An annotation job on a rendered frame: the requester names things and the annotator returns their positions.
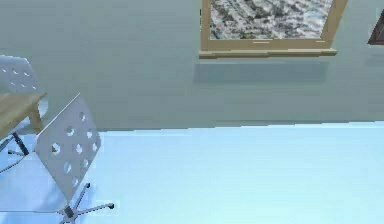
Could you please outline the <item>wooden framed window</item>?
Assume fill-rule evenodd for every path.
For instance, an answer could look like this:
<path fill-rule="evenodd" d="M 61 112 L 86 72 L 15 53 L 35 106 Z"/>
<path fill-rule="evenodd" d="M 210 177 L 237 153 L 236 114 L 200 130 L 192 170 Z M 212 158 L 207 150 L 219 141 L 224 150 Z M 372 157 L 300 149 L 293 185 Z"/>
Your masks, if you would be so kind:
<path fill-rule="evenodd" d="M 334 56 L 348 0 L 201 0 L 201 59 Z"/>

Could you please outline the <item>light wooden table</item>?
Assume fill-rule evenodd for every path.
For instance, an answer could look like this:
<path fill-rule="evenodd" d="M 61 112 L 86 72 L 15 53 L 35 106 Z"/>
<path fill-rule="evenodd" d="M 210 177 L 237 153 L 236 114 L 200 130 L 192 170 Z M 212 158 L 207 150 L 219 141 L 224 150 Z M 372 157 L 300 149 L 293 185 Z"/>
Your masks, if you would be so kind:
<path fill-rule="evenodd" d="M 38 110 L 46 93 L 0 93 L 0 140 L 7 137 L 26 117 L 33 131 L 38 134 L 43 123 Z"/>

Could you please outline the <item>dark brown framed picture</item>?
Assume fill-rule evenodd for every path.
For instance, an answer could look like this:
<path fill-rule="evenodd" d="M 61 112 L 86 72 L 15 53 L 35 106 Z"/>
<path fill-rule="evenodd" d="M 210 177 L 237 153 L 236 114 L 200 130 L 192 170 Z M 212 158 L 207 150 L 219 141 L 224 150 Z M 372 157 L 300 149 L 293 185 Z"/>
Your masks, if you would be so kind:
<path fill-rule="evenodd" d="M 380 13 L 371 36 L 368 40 L 369 45 L 383 45 L 384 46 L 384 9 Z"/>

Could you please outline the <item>white perforated swivel chair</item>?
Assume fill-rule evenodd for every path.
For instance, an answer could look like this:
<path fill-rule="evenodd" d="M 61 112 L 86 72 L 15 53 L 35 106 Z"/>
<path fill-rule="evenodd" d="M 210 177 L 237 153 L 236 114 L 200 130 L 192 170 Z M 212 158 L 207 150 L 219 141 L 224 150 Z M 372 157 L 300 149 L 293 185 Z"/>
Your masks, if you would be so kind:
<path fill-rule="evenodd" d="M 79 210 L 86 183 L 74 205 L 73 198 L 101 148 L 101 138 L 83 96 L 78 93 L 38 134 L 35 152 L 55 184 L 63 193 L 65 204 L 57 213 L 59 224 L 76 224 L 76 219 L 104 208 L 114 209 L 114 203 Z"/>
<path fill-rule="evenodd" d="M 9 88 L 9 91 L 6 93 L 46 93 L 46 91 L 37 83 L 37 78 L 33 68 L 26 58 L 0 55 L 0 78 L 4 80 L 5 84 Z M 24 120 L 21 121 L 7 137 L 1 139 L 3 142 L 0 144 L 0 153 L 11 140 L 14 140 L 19 146 L 20 152 L 16 153 L 15 151 L 10 150 L 9 154 L 16 153 L 17 155 L 20 155 L 21 158 L 13 164 L 0 169 L 0 174 L 16 166 L 25 156 L 29 154 L 28 149 L 25 147 L 23 141 L 17 134 L 17 128 L 23 124 Z"/>

